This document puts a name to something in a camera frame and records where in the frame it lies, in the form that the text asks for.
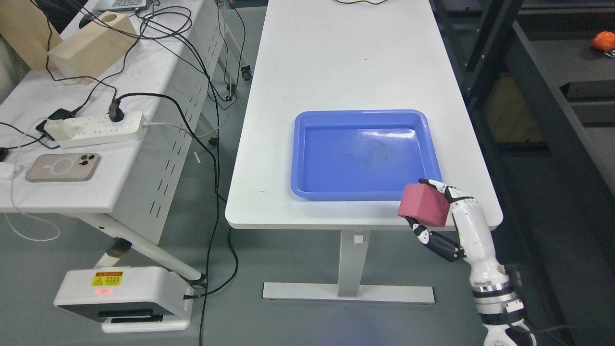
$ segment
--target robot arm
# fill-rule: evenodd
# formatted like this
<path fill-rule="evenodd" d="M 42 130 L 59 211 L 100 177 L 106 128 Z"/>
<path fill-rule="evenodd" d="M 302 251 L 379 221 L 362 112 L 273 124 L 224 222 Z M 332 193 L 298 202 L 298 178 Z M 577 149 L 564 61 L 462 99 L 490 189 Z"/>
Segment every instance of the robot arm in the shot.
<path fill-rule="evenodd" d="M 463 259 L 471 266 L 472 294 L 488 333 L 484 346 L 536 346 L 525 326 L 525 307 L 517 297 L 504 267 L 496 259 L 491 231 L 478 201 L 456 187 L 436 180 L 419 179 L 444 194 L 451 206 L 460 244 L 406 217 L 419 241 L 450 262 Z"/>

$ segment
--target gray floor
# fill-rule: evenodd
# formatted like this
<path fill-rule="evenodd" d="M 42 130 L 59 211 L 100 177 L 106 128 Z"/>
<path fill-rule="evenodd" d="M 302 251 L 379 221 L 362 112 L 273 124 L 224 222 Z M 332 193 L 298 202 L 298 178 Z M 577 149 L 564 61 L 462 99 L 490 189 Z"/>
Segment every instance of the gray floor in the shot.
<path fill-rule="evenodd" d="M 245 55 L 255 61 L 264 7 L 240 9 L 247 25 Z M 239 21 L 228 18 L 238 40 Z M 224 88 L 216 74 L 219 89 Z M 221 130 L 221 194 L 226 195 L 239 141 L 249 82 L 240 82 L 238 101 L 221 114 L 229 116 Z M 211 102 L 204 107 L 214 123 Z M 195 145 L 202 163 L 190 155 L 181 176 L 160 245 L 186 263 L 203 270 L 205 252 L 216 216 L 212 164 Z M 11 215 L 20 230 L 42 236 L 48 230 Z M 200 308 L 194 303 L 191 325 L 184 331 L 104 334 L 100 325 L 52 305 L 68 270 L 90 268 L 106 249 L 109 238 L 78 220 L 49 215 L 62 236 L 48 243 L 25 241 L 0 219 L 0 344 L 1 345 L 198 345 Z M 210 263 L 210 287 L 232 273 L 234 262 L 226 246 L 228 226 L 220 212 Z M 510 228 L 494 233 L 499 242 L 515 244 Z M 464 262 L 450 264 L 424 249 L 410 232 L 372 234 L 363 274 L 364 284 L 433 286 L 434 305 L 358 302 L 305 302 L 264 300 L 264 281 L 334 283 L 337 277 L 337 231 L 234 230 L 232 241 L 239 256 L 237 277 L 207 299 L 204 345 L 481 345 L 480 324 Z M 502 255 L 519 259 L 518 252 Z M 137 252 L 121 265 L 154 265 Z M 526 282 L 532 295 L 532 279 Z M 528 311 L 535 320 L 548 320 L 540 297 Z"/>

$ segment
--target smartphone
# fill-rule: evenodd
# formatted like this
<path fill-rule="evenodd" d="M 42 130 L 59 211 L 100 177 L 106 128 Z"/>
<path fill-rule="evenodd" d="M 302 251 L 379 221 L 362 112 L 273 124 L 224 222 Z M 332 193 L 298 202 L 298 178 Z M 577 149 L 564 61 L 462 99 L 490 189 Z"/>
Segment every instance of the smartphone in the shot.
<path fill-rule="evenodd" d="M 47 154 L 39 156 L 26 174 L 26 180 L 38 182 L 85 182 L 100 162 L 96 153 Z"/>

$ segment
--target white power strip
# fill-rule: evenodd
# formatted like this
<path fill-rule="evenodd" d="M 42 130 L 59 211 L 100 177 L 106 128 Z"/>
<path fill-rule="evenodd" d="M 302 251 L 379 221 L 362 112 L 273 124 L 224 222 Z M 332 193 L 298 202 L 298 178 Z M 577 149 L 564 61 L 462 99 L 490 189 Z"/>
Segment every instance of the white power strip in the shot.
<path fill-rule="evenodd" d="M 126 113 L 124 119 L 116 123 L 108 115 L 48 120 L 45 131 L 62 148 L 72 148 L 139 139 L 143 136 L 143 121 L 143 114 L 133 111 Z"/>

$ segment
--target yellow warning label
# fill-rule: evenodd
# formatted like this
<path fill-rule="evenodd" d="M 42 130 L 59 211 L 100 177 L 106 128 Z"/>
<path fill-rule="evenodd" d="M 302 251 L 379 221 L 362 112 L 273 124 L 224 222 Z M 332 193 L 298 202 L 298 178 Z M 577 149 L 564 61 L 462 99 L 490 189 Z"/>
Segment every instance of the yellow warning label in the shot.
<path fill-rule="evenodd" d="M 92 286 L 119 286 L 124 272 L 97 272 L 92 280 Z"/>

